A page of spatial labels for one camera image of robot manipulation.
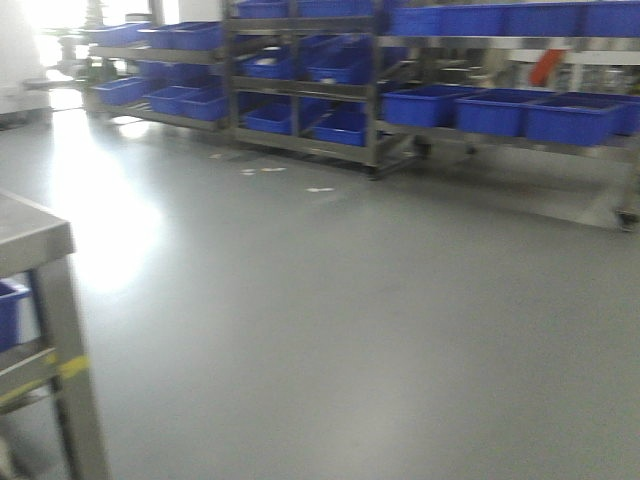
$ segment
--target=stainless steel shelving rack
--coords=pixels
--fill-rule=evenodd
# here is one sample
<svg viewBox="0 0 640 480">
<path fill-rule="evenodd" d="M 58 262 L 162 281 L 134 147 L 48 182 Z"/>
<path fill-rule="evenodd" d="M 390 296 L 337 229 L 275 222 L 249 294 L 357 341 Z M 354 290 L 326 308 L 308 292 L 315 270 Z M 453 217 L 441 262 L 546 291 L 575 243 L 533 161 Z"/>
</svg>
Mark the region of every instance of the stainless steel shelving rack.
<svg viewBox="0 0 640 480">
<path fill-rule="evenodd" d="M 98 415 L 84 351 L 67 256 L 69 223 L 0 192 L 0 278 L 26 273 L 40 337 L 0 353 L 0 407 L 32 402 L 50 386 L 73 480 L 108 480 Z"/>
<path fill-rule="evenodd" d="M 381 47 L 411 47 L 418 49 L 564 49 L 573 52 L 622 52 L 640 51 L 640 38 L 592 38 L 592 37 L 402 37 L 380 36 Z M 631 231 L 640 222 L 637 210 L 637 195 L 640 186 L 640 135 L 615 137 L 603 145 L 578 147 L 551 142 L 534 142 L 525 138 L 500 137 L 465 133 L 450 128 L 420 128 L 406 125 L 392 125 L 384 121 L 376 122 L 376 129 L 387 133 L 397 133 L 419 137 L 429 144 L 431 141 L 446 140 L 466 144 L 470 149 L 475 145 L 489 145 L 496 148 L 508 147 L 531 152 L 549 152 L 580 157 L 601 158 L 631 165 L 622 199 L 615 210 L 620 228 Z"/>
<path fill-rule="evenodd" d="M 381 11 L 381 1 L 375 1 L 375 11 Z M 378 116 L 378 80 L 382 78 L 382 53 L 378 46 L 378 15 L 362 17 L 303 18 L 298 16 L 297 2 L 289 0 L 288 18 L 243 19 L 234 17 L 234 0 L 224 2 L 224 28 L 227 45 L 237 34 L 276 35 L 291 44 L 294 62 L 299 61 L 299 37 L 314 34 L 365 33 L 372 36 L 372 79 L 366 85 L 325 84 L 299 80 L 274 80 L 245 77 L 236 74 L 235 59 L 240 53 L 230 47 L 227 58 L 227 87 L 230 97 L 230 134 L 238 141 L 267 145 L 296 152 L 338 158 L 360 163 L 373 178 L 401 168 L 406 162 L 385 162 L 385 154 L 402 141 L 400 136 L 378 138 L 375 130 Z M 241 91 L 288 95 L 292 97 L 292 135 L 260 132 L 240 125 L 237 94 Z M 311 97 L 336 101 L 362 102 L 367 115 L 366 145 L 363 147 L 320 141 L 310 138 L 299 125 L 299 98 Z"/>
<path fill-rule="evenodd" d="M 236 51 L 240 52 L 239 54 L 244 54 L 263 48 L 270 44 L 270 42 L 271 39 L 269 37 L 260 37 L 239 43 L 238 45 L 235 45 L 234 48 Z M 137 43 L 125 47 L 100 47 L 94 45 L 90 47 L 89 55 L 92 57 L 101 57 L 103 62 L 105 62 L 106 59 L 125 59 L 217 65 L 225 62 L 227 58 L 227 50 L 226 46 L 222 46 L 214 50 L 172 50 L 150 48 L 144 43 Z M 126 115 L 141 118 L 143 120 L 151 120 L 178 127 L 194 128 L 205 131 L 219 130 L 224 128 L 226 123 L 226 119 L 208 122 L 179 115 L 167 115 L 164 113 L 154 112 L 146 101 L 136 101 L 127 105 L 106 105 L 99 103 L 97 110 L 114 116 Z"/>
</svg>

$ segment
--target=plastic bin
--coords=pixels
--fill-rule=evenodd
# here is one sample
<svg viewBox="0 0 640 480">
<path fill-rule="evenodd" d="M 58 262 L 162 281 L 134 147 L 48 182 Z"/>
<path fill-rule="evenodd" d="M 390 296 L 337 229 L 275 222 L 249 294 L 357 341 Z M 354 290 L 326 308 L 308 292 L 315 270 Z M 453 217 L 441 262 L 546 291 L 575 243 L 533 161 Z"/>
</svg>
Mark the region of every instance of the plastic bin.
<svg viewBox="0 0 640 480">
<path fill-rule="evenodd" d="M 164 62 L 138 60 L 138 70 L 143 77 L 166 78 L 169 70 Z"/>
<path fill-rule="evenodd" d="M 182 114 L 197 120 L 212 122 L 229 114 L 229 98 L 221 88 L 193 93 L 180 100 Z"/>
<path fill-rule="evenodd" d="M 127 22 L 122 25 L 105 26 L 85 30 L 93 43 L 102 47 L 118 47 L 144 40 L 141 30 L 150 25 L 149 22 Z"/>
<path fill-rule="evenodd" d="M 18 344 L 18 303 L 29 289 L 10 278 L 0 280 L 0 352 Z"/>
<path fill-rule="evenodd" d="M 169 82 L 181 82 L 192 78 L 205 77 L 209 74 L 208 65 L 193 63 L 168 63 L 167 79 Z"/>
<path fill-rule="evenodd" d="M 640 2 L 589 2 L 585 37 L 640 37 Z"/>
<path fill-rule="evenodd" d="M 181 100 L 198 92 L 196 88 L 167 87 L 144 96 L 154 112 L 182 115 Z"/>
<path fill-rule="evenodd" d="M 301 17 L 353 17 L 373 15 L 371 0 L 298 0 Z"/>
<path fill-rule="evenodd" d="M 247 113 L 244 122 L 251 130 L 291 135 L 291 105 L 270 103 Z"/>
<path fill-rule="evenodd" d="M 481 92 L 475 87 L 429 85 L 383 95 L 384 119 L 400 125 L 453 127 L 458 98 Z"/>
<path fill-rule="evenodd" d="M 619 103 L 622 107 L 618 112 L 614 133 L 618 135 L 633 135 L 640 131 L 640 97 L 606 93 L 568 92 L 560 95 L 560 98 L 588 98 Z"/>
<path fill-rule="evenodd" d="M 242 71 L 250 77 L 291 79 L 293 59 L 286 48 L 264 51 L 242 62 Z"/>
<path fill-rule="evenodd" d="M 200 23 L 202 22 L 182 22 L 155 28 L 146 28 L 141 30 L 141 32 L 151 48 L 175 48 L 173 46 L 173 31 Z"/>
<path fill-rule="evenodd" d="M 240 18 L 285 18 L 289 3 L 281 0 L 245 0 L 238 4 Z"/>
<path fill-rule="evenodd" d="M 396 8 L 391 13 L 391 35 L 435 36 L 442 31 L 442 7 Z"/>
<path fill-rule="evenodd" d="M 572 145 L 598 145 L 615 131 L 622 108 L 607 100 L 552 98 L 528 105 L 527 138 Z"/>
<path fill-rule="evenodd" d="M 507 5 L 505 34 L 528 37 L 580 35 L 586 3 L 520 3 Z"/>
<path fill-rule="evenodd" d="M 173 48 L 178 50 L 211 50 L 222 45 L 220 22 L 187 25 L 172 31 Z"/>
<path fill-rule="evenodd" d="M 307 67 L 311 79 L 323 83 L 361 85 L 371 77 L 371 60 L 360 49 L 345 49 Z"/>
<path fill-rule="evenodd" d="M 109 105 L 123 105 L 141 98 L 154 89 L 154 82 L 142 77 L 129 77 L 92 87 L 100 101 Z"/>
<path fill-rule="evenodd" d="M 488 90 L 456 100 L 457 128 L 465 132 L 519 137 L 525 133 L 527 104 L 550 97 L 537 90 Z"/>
<path fill-rule="evenodd" d="M 496 36 L 504 32 L 504 5 L 454 5 L 442 8 L 441 35 Z"/>
<path fill-rule="evenodd" d="M 338 110 L 313 127 L 313 136 L 326 142 L 364 146 L 367 117 L 361 113 Z"/>
<path fill-rule="evenodd" d="M 317 98 L 300 99 L 300 129 L 305 130 L 329 111 L 331 102 Z"/>
</svg>

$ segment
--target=yellow tape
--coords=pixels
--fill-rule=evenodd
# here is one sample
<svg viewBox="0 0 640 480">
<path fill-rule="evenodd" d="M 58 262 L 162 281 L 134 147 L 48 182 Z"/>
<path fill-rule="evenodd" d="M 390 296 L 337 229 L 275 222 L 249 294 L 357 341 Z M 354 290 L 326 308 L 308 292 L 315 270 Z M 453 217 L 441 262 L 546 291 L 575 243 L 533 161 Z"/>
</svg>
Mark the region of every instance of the yellow tape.
<svg viewBox="0 0 640 480">
<path fill-rule="evenodd" d="M 72 358 L 68 362 L 58 365 L 58 372 L 60 372 L 60 375 L 64 380 L 69 380 L 88 368 L 89 357 L 86 355 L 80 355 L 76 358 Z"/>
</svg>

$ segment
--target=metal frame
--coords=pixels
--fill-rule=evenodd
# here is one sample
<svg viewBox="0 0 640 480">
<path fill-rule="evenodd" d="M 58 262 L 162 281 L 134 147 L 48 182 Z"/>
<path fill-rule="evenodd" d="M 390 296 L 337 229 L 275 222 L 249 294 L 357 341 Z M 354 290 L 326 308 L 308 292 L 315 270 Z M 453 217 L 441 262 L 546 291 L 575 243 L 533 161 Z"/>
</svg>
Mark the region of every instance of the metal frame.
<svg viewBox="0 0 640 480">
<path fill-rule="evenodd" d="M 49 385 L 70 478 L 109 480 L 66 258 L 74 251 L 70 225 L 6 193 L 0 193 L 0 220 L 0 278 L 27 273 L 41 334 L 0 353 L 0 406 Z"/>
<path fill-rule="evenodd" d="M 378 81 L 383 77 L 382 52 L 376 35 L 377 15 L 369 17 L 302 18 L 298 17 L 297 2 L 289 0 L 289 18 L 240 19 L 234 18 L 233 0 L 224 1 L 224 22 L 230 55 L 227 58 L 226 86 L 230 97 L 230 133 L 239 141 L 270 145 L 287 150 L 324 155 L 360 163 L 371 178 L 378 178 L 389 172 L 396 164 L 384 164 L 382 155 L 399 143 L 398 138 L 379 141 L 375 129 L 378 117 Z M 382 2 L 374 2 L 375 11 L 380 12 Z M 292 56 L 299 62 L 299 36 L 328 33 L 369 33 L 372 37 L 372 55 L 374 71 L 372 79 L 365 85 L 324 84 L 299 80 L 272 80 L 239 76 L 235 73 L 235 58 L 239 55 L 231 45 L 238 33 L 254 35 L 279 35 L 291 42 Z M 384 74 L 391 76 L 396 69 L 388 69 Z M 293 132 L 292 135 L 276 135 L 256 132 L 242 128 L 238 111 L 237 93 L 240 91 L 262 92 L 289 95 L 292 97 Z M 322 142 L 307 138 L 307 132 L 301 132 L 299 126 L 299 98 L 315 97 L 336 101 L 355 101 L 365 104 L 367 115 L 366 146 L 354 147 L 339 143 Z"/>
</svg>

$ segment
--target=floor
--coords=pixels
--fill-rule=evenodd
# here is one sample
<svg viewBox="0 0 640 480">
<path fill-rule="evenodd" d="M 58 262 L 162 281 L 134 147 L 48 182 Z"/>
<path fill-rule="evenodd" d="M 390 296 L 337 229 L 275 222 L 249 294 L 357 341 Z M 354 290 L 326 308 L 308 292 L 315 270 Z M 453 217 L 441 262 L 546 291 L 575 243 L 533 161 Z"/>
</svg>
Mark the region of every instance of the floor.
<svg viewBox="0 0 640 480">
<path fill-rule="evenodd" d="M 120 123 L 0 133 L 0 188 L 73 222 L 114 479 L 638 478 L 620 167 L 444 145 L 369 182 Z M 49 403 L 0 428 L 66 478 Z"/>
</svg>

